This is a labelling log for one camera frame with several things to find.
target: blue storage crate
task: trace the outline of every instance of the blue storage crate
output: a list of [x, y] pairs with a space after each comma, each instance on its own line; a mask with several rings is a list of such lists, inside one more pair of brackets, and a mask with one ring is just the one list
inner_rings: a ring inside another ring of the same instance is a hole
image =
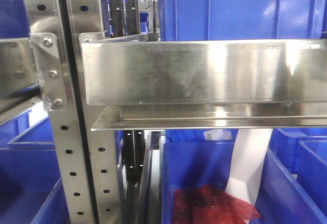
[[327, 141], [302, 141], [302, 168], [298, 182], [327, 215]]
[[31, 223], [59, 178], [55, 150], [0, 148], [0, 223]]
[[23, 0], [1, 0], [0, 15], [0, 39], [29, 37], [30, 25]]
[[[170, 224], [173, 191], [210, 183], [225, 189], [233, 143], [165, 143], [162, 151], [162, 223]], [[262, 218], [250, 224], [326, 224], [327, 218], [268, 150], [256, 208]]]
[[320, 38], [326, 0], [158, 0], [162, 41]]
[[0, 147], [7, 147], [10, 140], [25, 131], [30, 126], [30, 112], [31, 110], [27, 110], [10, 121], [0, 125]]
[[301, 169], [301, 149], [303, 140], [326, 140], [327, 128], [283, 128], [274, 129], [270, 148], [292, 174]]
[[12, 148], [55, 148], [49, 118], [44, 118], [13, 138], [8, 147]]
[[[189, 142], [205, 141], [204, 132], [214, 129], [188, 129], [166, 130], [166, 142]], [[235, 141], [238, 129], [224, 129], [231, 132], [232, 140]]]
[[31, 224], [66, 224], [68, 219], [66, 198], [59, 180]]

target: metal frame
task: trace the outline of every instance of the metal frame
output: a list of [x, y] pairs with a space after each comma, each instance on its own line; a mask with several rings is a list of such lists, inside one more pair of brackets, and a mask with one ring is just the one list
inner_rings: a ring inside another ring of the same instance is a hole
[[[69, 39], [66, 31], [69, 26], [64, 24], [66, 6], [64, 1], [59, 0], [24, 0], [24, 2], [33, 44], [40, 46], [38, 40], [42, 36], [43, 48], [48, 48], [46, 45], [52, 47], [51, 41], [54, 45], [55, 40], [49, 37], [55, 36], [58, 41], [58, 58], [62, 73], [61, 70], [57, 70], [58, 76], [52, 82], [54, 86], [56, 82], [59, 82], [60, 86], [63, 81], [67, 104], [64, 105], [64, 110], [49, 111], [48, 114], [52, 124], [70, 219], [72, 223], [95, 223], [91, 199], [92, 186], [90, 187], [91, 182], [88, 182], [90, 165], [88, 154], [85, 153], [87, 143], [83, 136], [84, 121], [81, 120], [81, 112], [77, 107], [76, 87], [73, 85], [74, 75], [70, 68], [74, 63], [74, 56], [69, 52], [66, 41]], [[39, 58], [39, 63], [46, 61], [40, 60], [42, 57], [39, 55], [36, 58]], [[58, 99], [62, 102], [65, 100], [63, 97], [58, 97]]]
[[[73, 36], [74, 52], [78, 70], [84, 120], [87, 132], [88, 149], [92, 166], [96, 207], [99, 223], [123, 223], [123, 182], [121, 170], [116, 160], [115, 138], [113, 131], [92, 131], [94, 121], [100, 116], [104, 107], [91, 107], [86, 104], [84, 69], [81, 59], [79, 36], [82, 42], [103, 39], [109, 27], [107, 17], [107, 0], [67, 0], [68, 14]], [[81, 11], [85, 5], [88, 11]]]
[[113, 37], [125, 35], [124, 5], [123, 0], [110, 0], [110, 18]]
[[126, 26], [128, 35], [140, 33], [138, 0], [126, 0]]

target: red bubble wrap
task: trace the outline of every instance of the red bubble wrap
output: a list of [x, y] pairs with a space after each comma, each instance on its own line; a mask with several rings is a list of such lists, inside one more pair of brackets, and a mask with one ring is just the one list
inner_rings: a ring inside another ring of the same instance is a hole
[[252, 204], [240, 200], [239, 198], [236, 198], [228, 193], [226, 193], [226, 195], [231, 211], [235, 213], [240, 219], [252, 220], [261, 217], [255, 206]]
[[192, 202], [187, 190], [174, 191], [173, 224], [192, 224]]

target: screw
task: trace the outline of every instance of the screw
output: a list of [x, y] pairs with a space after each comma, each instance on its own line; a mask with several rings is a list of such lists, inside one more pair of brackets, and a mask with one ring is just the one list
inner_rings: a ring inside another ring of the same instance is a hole
[[57, 70], [50, 70], [49, 77], [55, 79], [58, 76]]
[[53, 45], [52, 39], [50, 39], [50, 38], [44, 38], [43, 39], [43, 45], [45, 47], [48, 47], [48, 48], [52, 47], [52, 45]]
[[56, 107], [61, 107], [62, 105], [62, 99], [61, 98], [57, 98], [53, 101], [53, 105], [55, 105]]

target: blue bin rim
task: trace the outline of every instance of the blue bin rim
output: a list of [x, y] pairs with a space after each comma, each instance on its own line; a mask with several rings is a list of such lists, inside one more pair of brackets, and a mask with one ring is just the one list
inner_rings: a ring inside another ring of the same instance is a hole
[[59, 178], [59, 180], [56, 182], [54, 188], [52, 189], [52, 191], [50, 192], [50, 194], [48, 195], [48, 197], [46, 198], [46, 200], [40, 207], [39, 211], [34, 216], [31, 224], [40, 223], [39, 220], [42, 219], [42, 217], [47, 214], [48, 206], [51, 204], [53, 199], [56, 197], [56, 195], [60, 191], [61, 187], [62, 187], [62, 180], [61, 180], [61, 178]]
[[322, 163], [327, 168], [327, 162], [323, 160], [319, 155], [317, 155], [313, 150], [311, 150], [306, 144], [307, 143], [327, 143], [326, 141], [317, 141], [317, 140], [310, 140], [310, 141], [300, 141], [300, 145], [309, 152], [312, 156], [317, 158], [320, 163]]
[[287, 131], [284, 131], [284, 129], [302, 129], [302, 128], [305, 128], [305, 127], [296, 127], [296, 128], [292, 128], [292, 127], [287, 127], [287, 128], [278, 128], [277, 130], [279, 130], [284, 136], [287, 136], [287, 137], [292, 137], [292, 138], [326, 138], [327, 139], [327, 135], [323, 135], [323, 136], [319, 136], [319, 135], [315, 135], [315, 136], [310, 136], [310, 135], [303, 135], [301, 137], [298, 137], [298, 136], [294, 136], [294, 135], [290, 135], [289, 132]]
[[[14, 143], [18, 143], [16, 142], [20, 137], [24, 136], [25, 134], [29, 133], [31, 130], [33, 130], [35, 127], [37, 127], [39, 124], [43, 123], [45, 120], [47, 120], [49, 117], [45, 117], [43, 119], [41, 119], [39, 122], [35, 123], [34, 125], [32, 125], [31, 127], [27, 128], [26, 130], [24, 130], [22, 133], [20, 133], [19, 135], [15, 136], [13, 139], [11, 139], [9, 142], [8, 142], [8, 145], [9, 144], [14, 144]], [[49, 144], [49, 143], [52, 143], [53, 144], [53, 141], [45, 141], [45, 143]]]

